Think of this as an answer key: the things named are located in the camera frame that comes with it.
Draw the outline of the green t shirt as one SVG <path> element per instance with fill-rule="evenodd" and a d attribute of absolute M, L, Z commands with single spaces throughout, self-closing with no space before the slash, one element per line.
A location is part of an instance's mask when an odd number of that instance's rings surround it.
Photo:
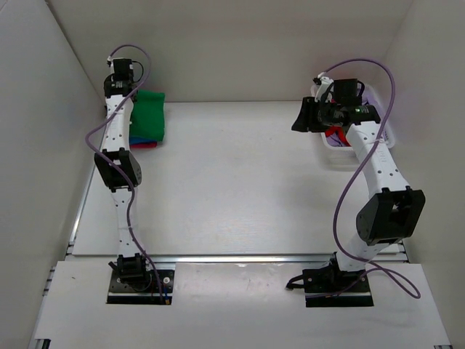
<path fill-rule="evenodd" d="M 140 90 L 131 115 L 129 137 L 145 137 L 162 142 L 165 135 L 165 94 Z"/>

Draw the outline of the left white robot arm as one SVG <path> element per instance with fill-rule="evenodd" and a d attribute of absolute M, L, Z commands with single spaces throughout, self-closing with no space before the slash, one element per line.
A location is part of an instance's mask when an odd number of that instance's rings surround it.
<path fill-rule="evenodd" d="M 133 218 L 135 203 L 132 195 L 142 182 L 142 170 L 129 149 L 129 127 L 134 108 L 134 65 L 128 58 L 110 58 L 110 75 L 104 80 L 106 102 L 105 133 L 100 152 L 94 162 L 105 186 L 110 190 L 116 208 L 118 229 L 118 254 L 110 263 L 113 275 L 127 290 L 141 292 L 152 280 L 152 271 L 147 267 L 146 258 L 141 253 L 134 237 L 137 229 L 131 228 L 128 221 Z"/>

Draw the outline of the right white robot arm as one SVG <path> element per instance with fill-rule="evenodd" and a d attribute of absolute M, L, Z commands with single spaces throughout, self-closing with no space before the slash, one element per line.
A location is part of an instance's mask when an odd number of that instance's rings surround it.
<path fill-rule="evenodd" d="M 362 281 L 366 265 L 392 244 L 413 234 L 426 198 L 401 175 L 384 142 L 376 107 L 363 104 L 365 85 L 358 79 L 317 77 L 314 96 L 302 101 L 292 126 L 296 132 L 342 133 L 352 148 L 368 187 L 368 202 L 355 218 L 355 235 L 322 267 L 303 270 L 304 288 L 330 297 Z"/>

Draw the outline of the red t shirt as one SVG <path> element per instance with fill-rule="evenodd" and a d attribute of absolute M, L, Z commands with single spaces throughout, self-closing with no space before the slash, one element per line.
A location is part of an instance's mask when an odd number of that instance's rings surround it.
<path fill-rule="evenodd" d="M 325 136 L 330 137 L 332 135 L 337 135 L 338 137 L 341 137 L 344 135 L 344 131 L 341 127 L 331 126 L 325 131 Z"/>

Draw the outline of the white plastic basket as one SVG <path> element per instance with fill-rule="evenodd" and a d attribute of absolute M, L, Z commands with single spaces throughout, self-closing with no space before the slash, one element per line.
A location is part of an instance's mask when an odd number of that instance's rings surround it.
<path fill-rule="evenodd" d="M 365 85 L 365 91 L 363 93 L 363 104 L 374 105 L 380 117 L 384 118 L 386 108 L 380 101 L 376 90 L 370 84 Z M 324 134 L 321 134 L 321 138 L 324 146 L 331 151 L 352 151 L 351 147 L 342 146 L 338 144 L 337 141 L 330 137 L 326 137 Z M 386 123 L 384 127 L 384 141 L 388 148 L 392 148 L 395 145 L 395 137 L 389 123 Z"/>

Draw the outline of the folded blue t shirt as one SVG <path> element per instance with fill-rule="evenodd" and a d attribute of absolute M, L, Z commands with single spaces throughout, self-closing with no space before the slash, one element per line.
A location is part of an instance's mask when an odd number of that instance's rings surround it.
<path fill-rule="evenodd" d="M 145 137 L 130 137 L 129 143 L 131 145 L 145 144 L 145 143 L 157 143 L 156 140 L 145 138 Z"/>

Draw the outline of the lilac t shirt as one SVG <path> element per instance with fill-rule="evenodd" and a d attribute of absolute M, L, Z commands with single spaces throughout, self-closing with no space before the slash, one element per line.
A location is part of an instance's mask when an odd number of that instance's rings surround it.
<path fill-rule="evenodd" d="M 363 105 L 374 105 L 377 111 L 380 112 L 381 108 L 376 99 L 376 96 L 373 94 L 373 91 L 370 87 L 363 87 L 362 82 L 359 81 L 357 83 L 357 93 L 361 95 Z M 326 137 L 325 135 L 325 139 L 329 147 L 333 147 L 333 148 L 350 147 L 350 144 L 347 141 L 345 134 L 341 137 L 338 137 L 337 135 Z"/>

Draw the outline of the folded pink t shirt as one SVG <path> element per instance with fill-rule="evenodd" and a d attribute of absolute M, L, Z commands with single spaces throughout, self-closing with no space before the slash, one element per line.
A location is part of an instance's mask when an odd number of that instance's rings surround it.
<path fill-rule="evenodd" d="M 130 145 L 131 149 L 154 149 L 158 145 L 157 142 L 134 143 Z"/>

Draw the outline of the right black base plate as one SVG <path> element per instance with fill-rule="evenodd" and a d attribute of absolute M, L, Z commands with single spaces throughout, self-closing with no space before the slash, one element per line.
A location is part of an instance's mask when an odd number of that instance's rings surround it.
<path fill-rule="evenodd" d="M 336 262 L 304 269 L 286 284 L 288 290 L 303 289 L 307 308 L 368 308 L 374 306 L 364 270 L 339 270 Z"/>

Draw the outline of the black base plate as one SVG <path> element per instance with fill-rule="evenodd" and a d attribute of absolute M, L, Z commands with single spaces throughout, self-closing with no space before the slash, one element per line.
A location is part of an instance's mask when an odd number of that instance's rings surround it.
<path fill-rule="evenodd" d="M 113 270 L 108 286 L 106 303 L 110 305 L 171 305 L 175 284 L 175 264 L 156 265 L 161 289 L 151 271 L 141 284 L 124 283 Z"/>
<path fill-rule="evenodd" d="M 364 270 L 339 270 L 336 262 L 304 269 L 286 284 L 288 290 L 303 289 L 307 308 L 368 308 L 374 306 Z"/>

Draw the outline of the silver aluminium rail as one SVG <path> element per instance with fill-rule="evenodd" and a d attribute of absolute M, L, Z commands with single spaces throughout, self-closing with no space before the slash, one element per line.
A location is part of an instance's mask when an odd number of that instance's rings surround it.
<path fill-rule="evenodd" d="M 153 255 L 155 263 L 312 263 L 325 262 L 331 254 L 173 254 Z"/>

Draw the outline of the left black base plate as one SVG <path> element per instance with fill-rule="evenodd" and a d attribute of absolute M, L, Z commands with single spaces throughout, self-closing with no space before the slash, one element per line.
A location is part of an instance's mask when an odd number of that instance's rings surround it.
<path fill-rule="evenodd" d="M 106 303 L 110 305 L 171 305 L 175 284 L 175 264 L 156 265 L 161 289 L 151 271 L 141 284 L 124 283 L 113 270 L 108 286 Z"/>

